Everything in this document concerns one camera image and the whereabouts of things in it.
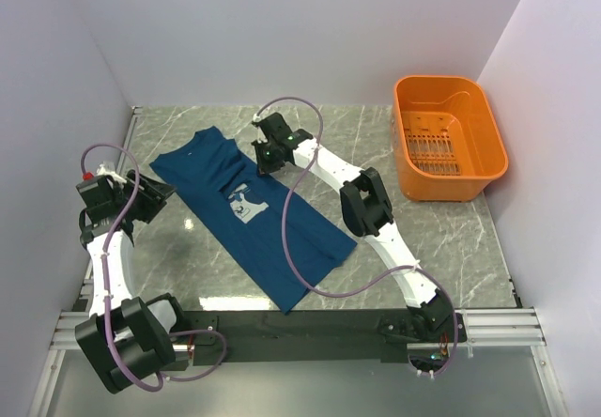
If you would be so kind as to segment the orange plastic basket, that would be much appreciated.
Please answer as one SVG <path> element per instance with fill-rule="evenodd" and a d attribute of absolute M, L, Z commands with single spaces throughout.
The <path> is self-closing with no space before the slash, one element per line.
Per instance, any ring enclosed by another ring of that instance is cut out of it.
<path fill-rule="evenodd" d="M 508 168 L 485 92 L 465 77 L 400 79 L 391 134 L 399 188 L 412 201 L 471 201 Z"/>

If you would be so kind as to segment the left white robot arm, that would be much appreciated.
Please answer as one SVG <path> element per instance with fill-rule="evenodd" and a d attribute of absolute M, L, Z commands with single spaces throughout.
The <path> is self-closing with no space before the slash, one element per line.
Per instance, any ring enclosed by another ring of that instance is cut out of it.
<path fill-rule="evenodd" d="M 171 294 L 143 301 L 132 293 L 134 224 L 150 223 L 175 189 L 134 170 L 120 176 L 103 164 L 76 190 L 85 203 L 80 242 L 92 261 L 93 296 L 75 338 L 104 387 L 117 394 L 132 384 L 123 367 L 138 379 L 159 372 L 175 362 L 172 344 L 187 334 L 188 321 Z"/>

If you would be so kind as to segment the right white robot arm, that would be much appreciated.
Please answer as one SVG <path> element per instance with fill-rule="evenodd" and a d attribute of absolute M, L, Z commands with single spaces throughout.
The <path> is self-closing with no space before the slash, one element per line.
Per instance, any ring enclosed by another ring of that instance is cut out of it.
<path fill-rule="evenodd" d="M 347 229 L 364 239 L 378 254 L 387 270 L 364 286 L 348 292 L 325 292 L 311 286 L 294 264 L 287 242 L 287 215 L 295 190 L 286 195 L 281 221 L 285 259 L 296 278 L 318 295 L 343 299 L 358 295 L 391 275 L 403 293 L 412 317 L 415 335 L 424 341 L 450 333 L 459 342 L 459 322 L 452 300 L 443 286 L 413 256 L 393 217 L 393 207 L 379 172 L 361 169 L 344 161 L 320 144 L 320 137 L 305 130 L 292 131 L 283 116 L 274 113 L 253 116 L 252 124 L 263 137 L 252 142 L 261 175 L 275 172 L 290 163 L 301 169 L 298 180 L 311 173 L 338 192 Z M 446 331 L 445 325 L 451 328 Z"/>

